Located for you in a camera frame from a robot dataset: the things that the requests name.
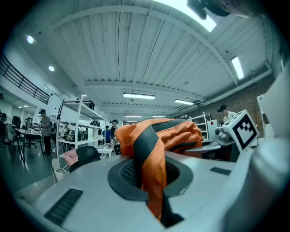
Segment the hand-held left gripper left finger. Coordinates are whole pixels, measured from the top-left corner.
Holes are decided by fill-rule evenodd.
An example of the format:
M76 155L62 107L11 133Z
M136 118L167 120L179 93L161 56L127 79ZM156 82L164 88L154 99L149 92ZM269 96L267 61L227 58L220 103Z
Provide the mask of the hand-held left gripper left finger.
M129 201L110 187L110 168L125 160L118 155L86 164L54 184L33 203L15 198L26 218L45 232L162 232L165 227L149 211L145 202ZM61 225L45 214L68 192L80 190L73 208Z

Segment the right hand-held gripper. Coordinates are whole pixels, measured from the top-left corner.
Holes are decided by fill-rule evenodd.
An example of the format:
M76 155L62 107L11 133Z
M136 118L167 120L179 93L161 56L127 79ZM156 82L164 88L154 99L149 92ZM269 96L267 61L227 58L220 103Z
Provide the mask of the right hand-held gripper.
M259 131L247 110L237 113L215 130L215 140L220 148L214 152L214 159L237 161L259 137Z

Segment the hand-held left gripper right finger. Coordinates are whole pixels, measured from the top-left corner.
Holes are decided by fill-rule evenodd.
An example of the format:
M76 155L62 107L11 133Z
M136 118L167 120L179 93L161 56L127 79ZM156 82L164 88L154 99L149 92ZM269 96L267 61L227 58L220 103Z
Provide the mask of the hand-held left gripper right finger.
M193 181L169 200L183 220L171 232L280 231L289 186L289 141L268 140L235 163L185 158Z

